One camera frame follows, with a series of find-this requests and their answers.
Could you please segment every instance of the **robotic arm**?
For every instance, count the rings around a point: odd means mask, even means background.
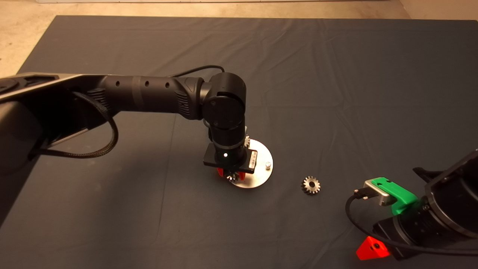
[[[0,79],[0,189],[7,193],[0,197],[0,225],[39,154],[88,158],[108,153],[118,139],[112,117],[120,111],[177,113],[188,120],[204,120],[211,140],[204,164],[218,168],[225,177],[253,174],[257,151],[244,146],[242,79],[226,72],[209,82],[180,75],[35,73]],[[75,154],[45,149],[106,122],[113,138],[101,150]]]

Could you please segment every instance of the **metal plate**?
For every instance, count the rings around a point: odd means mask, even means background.
[[[256,188],[264,184],[271,176],[272,169],[274,168],[272,155],[263,143],[251,139],[249,148],[257,150],[256,169],[254,174],[246,174],[244,180],[231,181],[232,184],[246,189]],[[271,168],[269,170],[266,169],[267,162],[271,163]]]

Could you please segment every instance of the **sticker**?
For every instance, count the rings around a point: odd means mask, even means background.
[[[249,162],[249,168],[250,169],[256,168],[256,160],[257,160],[257,151],[253,151],[250,154],[250,162]]]

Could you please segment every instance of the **gear teeth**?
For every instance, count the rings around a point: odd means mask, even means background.
[[[302,190],[308,195],[315,195],[320,191],[320,182],[313,176],[307,176],[301,184]]]
[[[244,146],[245,148],[249,148],[250,146],[250,136],[246,134],[246,138],[244,139]]]

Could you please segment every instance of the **metal gear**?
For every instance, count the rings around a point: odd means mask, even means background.
[[[320,191],[320,182],[317,178],[308,176],[302,181],[302,190],[306,194],[317,194]]]
[[[244,146],[246,148],[249,148],[250,146],[250,136],[248,136],[247,134],[246,134],[246,138],[244,139]]]

